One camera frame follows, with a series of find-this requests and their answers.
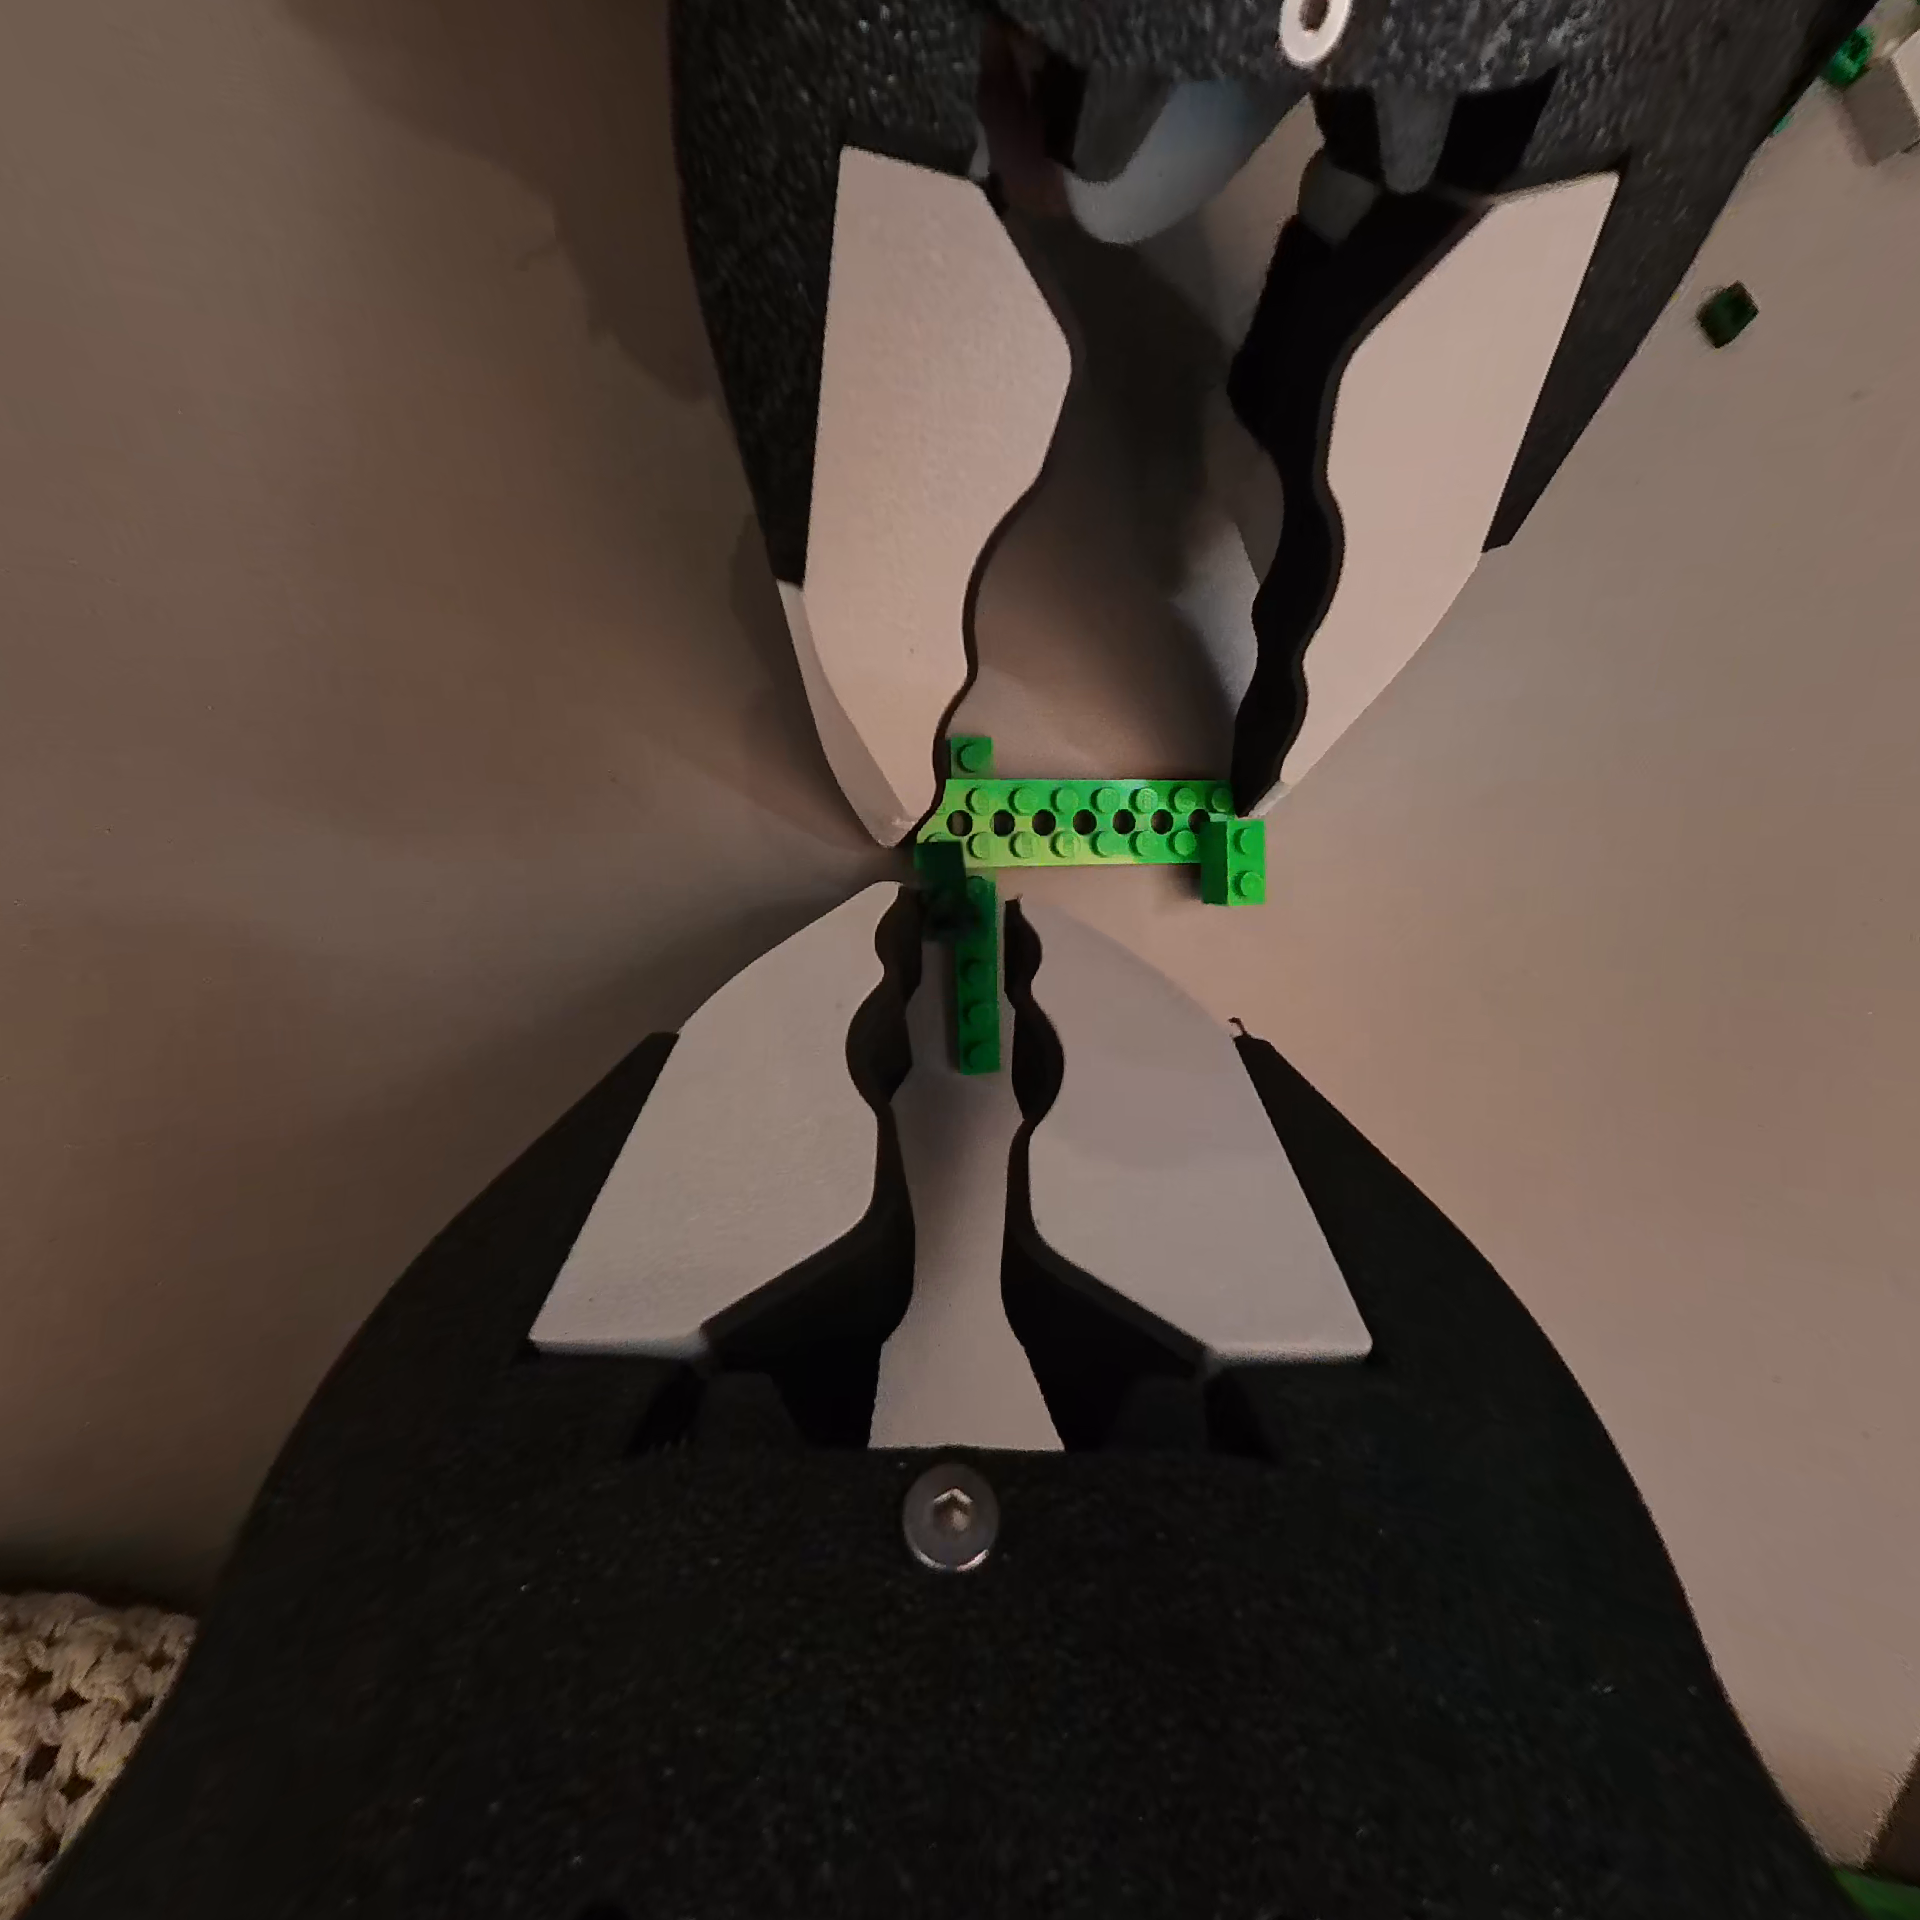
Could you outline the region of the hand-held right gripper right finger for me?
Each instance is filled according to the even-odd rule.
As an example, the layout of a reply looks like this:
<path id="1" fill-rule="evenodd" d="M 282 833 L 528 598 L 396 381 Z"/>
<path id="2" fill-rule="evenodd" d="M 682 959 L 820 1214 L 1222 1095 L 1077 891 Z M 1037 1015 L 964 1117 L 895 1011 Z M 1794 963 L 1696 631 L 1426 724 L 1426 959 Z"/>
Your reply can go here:
<path id="1" fill-rule="evenodd" d="M 1060 908 L 1017 904 L 1001 935 L 1037 1251 L 1206 1360 L 1367 1356 L 1235 1031 Z"/>

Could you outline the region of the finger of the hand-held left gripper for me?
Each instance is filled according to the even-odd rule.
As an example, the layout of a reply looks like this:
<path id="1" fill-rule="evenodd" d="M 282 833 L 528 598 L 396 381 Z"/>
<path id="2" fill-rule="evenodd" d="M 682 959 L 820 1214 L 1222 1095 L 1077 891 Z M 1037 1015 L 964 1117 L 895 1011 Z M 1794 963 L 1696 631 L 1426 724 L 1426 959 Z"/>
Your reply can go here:
<path id="1" fill-rule="evenodd" d="M 1235 426 L 1271 468 L 1236 514 L 1236 816 L 1303 780 L 1470 581 L 1615 190 L 1617 172 L 1491 199 L 1299 176 L 1230 360 Z"/>
<path id="2" fill-rule="evenodd" d="M 806 561 L 779 612 L 820 752 L 879 846 L 937 803 L 970 592 L 1041 474 L 1069 377 L 1069 335 L 982 189 L 847 149 Z"/>

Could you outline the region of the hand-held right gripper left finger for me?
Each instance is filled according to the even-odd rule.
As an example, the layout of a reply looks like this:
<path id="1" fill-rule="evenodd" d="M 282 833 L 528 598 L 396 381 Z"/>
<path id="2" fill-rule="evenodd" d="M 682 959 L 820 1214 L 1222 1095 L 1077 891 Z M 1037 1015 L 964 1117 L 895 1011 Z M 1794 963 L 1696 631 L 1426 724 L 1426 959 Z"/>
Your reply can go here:
<path id="1" fill-rule="evenodd" d="M 885 1350 L 913 1286 L 892 1091 L 917 901 L 868 883 L 709 991 L 529 1324 L 546 1351 Z"/>

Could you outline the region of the narrow green lego plate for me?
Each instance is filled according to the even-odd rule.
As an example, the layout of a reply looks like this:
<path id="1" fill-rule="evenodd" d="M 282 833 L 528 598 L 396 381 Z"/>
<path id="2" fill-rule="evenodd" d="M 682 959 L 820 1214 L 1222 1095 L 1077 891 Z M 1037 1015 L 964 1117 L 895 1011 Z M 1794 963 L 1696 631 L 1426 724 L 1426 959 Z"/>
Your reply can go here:
<path id="1" fill-rule="evenodd" d="M 950 733 L 947 738 L 947 774 L 955 780 L 970 780 L 964 803 L 956 812 L 970 817 L 970 829 L 950 829 L 964 846 L 964 891 L 961 891 L 961 929 L 950 935 L 950 996 L 955 996 L 955 1064 L 964 1075 L 988 1075 L 1001 1064 L 1001 1031 L 998 1031 L 998 891 L 996 876 L 976 865 L 974 840 L 982 837 L 992 846 L 992 822 L 998 812 L 992 780 L 992 738 L 982 733 Z"/>

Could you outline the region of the wide green lego plate with holes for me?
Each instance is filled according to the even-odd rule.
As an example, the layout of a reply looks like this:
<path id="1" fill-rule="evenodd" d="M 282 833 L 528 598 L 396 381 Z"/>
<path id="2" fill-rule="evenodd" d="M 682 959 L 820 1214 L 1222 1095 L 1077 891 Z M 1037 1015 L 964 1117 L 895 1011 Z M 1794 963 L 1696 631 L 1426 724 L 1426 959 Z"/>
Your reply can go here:
<path id="1" fill-rule="evenodd" d="M 1185 779 L 988 779 L 943 784 L 917 846 L 955 843 L 970 872 L 1198 865 L 1206 833 L 1265 865 L 1265 822 L 1230 816 L 1230 787 Z"/>

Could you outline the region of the pile of lego pieces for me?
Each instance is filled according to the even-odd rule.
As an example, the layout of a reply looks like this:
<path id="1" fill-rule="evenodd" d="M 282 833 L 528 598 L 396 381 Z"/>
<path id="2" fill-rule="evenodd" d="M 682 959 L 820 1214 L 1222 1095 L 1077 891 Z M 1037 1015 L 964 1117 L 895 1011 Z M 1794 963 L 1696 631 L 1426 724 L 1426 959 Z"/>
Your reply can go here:
<path id="1" fill-rule="evenodd" d="M 1917 5 L 1833 5 L 1838 30 L 1817 30 L 1814 79 L 1838 97 L 1868 161 L 1917 151 Z M 1757 299 L 1746 285 L 1712 289 L 1696 328 L 1712 351 L 1733 346 L 1755 319 Z"/>

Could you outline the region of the cream knit sweater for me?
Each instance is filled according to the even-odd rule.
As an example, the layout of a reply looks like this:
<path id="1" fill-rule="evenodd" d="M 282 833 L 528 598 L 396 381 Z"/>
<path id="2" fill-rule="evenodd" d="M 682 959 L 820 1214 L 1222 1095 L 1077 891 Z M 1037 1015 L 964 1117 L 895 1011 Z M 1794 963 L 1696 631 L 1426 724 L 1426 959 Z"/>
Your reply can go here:
<path id="1" fill-rule="evenodd" d="M 195 1634 L 195 1617 L 157 1607 L 3 1596 L 3 1916 L 84 1833 Z"/>

